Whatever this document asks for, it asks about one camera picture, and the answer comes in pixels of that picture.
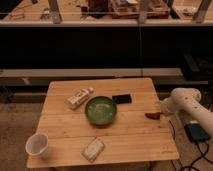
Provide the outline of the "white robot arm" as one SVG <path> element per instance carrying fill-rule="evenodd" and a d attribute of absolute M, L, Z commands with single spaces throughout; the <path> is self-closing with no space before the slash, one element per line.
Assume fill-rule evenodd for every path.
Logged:
<path fill-rule="evenodd" d="M 201 93 L 195 88 L 175 88 L 170 96 L 160 101 L 161 111 L 171 115 L 184 110 L 196 119 L 209 133 L 213 134 L 213 112 L 203 107 L 199 101 Z"/>

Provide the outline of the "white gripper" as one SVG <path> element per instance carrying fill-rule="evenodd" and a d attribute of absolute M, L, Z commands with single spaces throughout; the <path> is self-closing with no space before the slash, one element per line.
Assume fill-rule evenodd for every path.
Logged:
<path fill-rule="evenodd" d="M 163 114 L 172 115 L 176 112 L 176 107 L 171 98 L 165 98 L 160 101 L 160 108 Z M 160 128 L 165 128 L 168 126 L 169 118 L 165 115 L 160 116 Z"/>

